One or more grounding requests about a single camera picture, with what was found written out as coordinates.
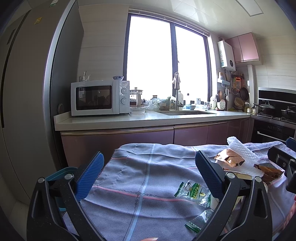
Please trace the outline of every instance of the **upper cabinet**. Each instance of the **upper cabinet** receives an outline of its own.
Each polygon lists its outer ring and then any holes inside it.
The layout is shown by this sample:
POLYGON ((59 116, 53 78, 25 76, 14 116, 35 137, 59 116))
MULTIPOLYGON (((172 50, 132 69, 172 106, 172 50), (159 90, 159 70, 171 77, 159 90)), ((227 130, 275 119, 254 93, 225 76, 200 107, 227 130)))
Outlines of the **upper cabinet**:
POLYGON ((246 62, 251 62, 248 64, 253 65, 261 64, 255 37, 252 33, 243 34, 225 41, 232 46, 236 64, 246 62))

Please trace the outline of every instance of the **window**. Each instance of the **window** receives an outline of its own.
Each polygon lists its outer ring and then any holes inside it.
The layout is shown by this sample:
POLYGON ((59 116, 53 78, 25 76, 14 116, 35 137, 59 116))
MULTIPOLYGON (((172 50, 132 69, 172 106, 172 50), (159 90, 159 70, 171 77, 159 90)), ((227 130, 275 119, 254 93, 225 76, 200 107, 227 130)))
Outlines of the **window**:
POLYGON ((186 103, 211 96, 210 61, 207 37, 173 22, 129 14, 124 59, 125 80, 130 89, 152 95, 175 96, 172 84, 180 75, 180 90, 186 103))

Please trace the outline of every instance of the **metal bolt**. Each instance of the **metal bolt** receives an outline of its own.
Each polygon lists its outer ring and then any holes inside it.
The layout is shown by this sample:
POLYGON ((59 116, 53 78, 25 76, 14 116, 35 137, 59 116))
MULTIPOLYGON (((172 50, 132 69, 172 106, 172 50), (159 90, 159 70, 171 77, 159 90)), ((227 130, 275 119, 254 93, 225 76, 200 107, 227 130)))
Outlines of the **metal bolt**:
POLYGON ((226 175, 231 179, 235 178, 235 175, 232 172, 228 172, 226 175))
POLYGON ((73 177, 73 175, 72 175, 71 173, 66 174, 66 175, 64 176, 64 178, 65 178, 66 180, 70 180, 72 177, 73 177))
POLYGON ((255 177, 256 182, 261 182, 262 179, 260 177, 255 177))
POLYGON ((39 182, 39 183, 43 183, 44 180, 45 180, 44 177, 41 177, 41 178, 38 179, 38 182, 39 182))

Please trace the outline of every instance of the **microwave control panel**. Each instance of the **microwave control panel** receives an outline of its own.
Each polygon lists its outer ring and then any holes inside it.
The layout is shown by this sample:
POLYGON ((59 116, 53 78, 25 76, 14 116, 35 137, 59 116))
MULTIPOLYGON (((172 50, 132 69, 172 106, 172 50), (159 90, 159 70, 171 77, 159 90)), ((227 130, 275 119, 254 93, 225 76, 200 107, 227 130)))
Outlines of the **microwave control panel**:
POLYGON ((119 113, 129 113, 129 81, 119 81, 119 113))

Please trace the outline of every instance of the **hand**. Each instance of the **hand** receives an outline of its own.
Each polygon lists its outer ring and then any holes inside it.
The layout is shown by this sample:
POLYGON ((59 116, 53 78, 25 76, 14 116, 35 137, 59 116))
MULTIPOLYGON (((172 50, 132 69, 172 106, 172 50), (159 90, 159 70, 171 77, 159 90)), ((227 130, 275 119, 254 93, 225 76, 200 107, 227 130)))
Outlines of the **hand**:
POLYGON ((156 241, 158 238, 147 238, 147 239, 143 239, 141 241, 156 241))

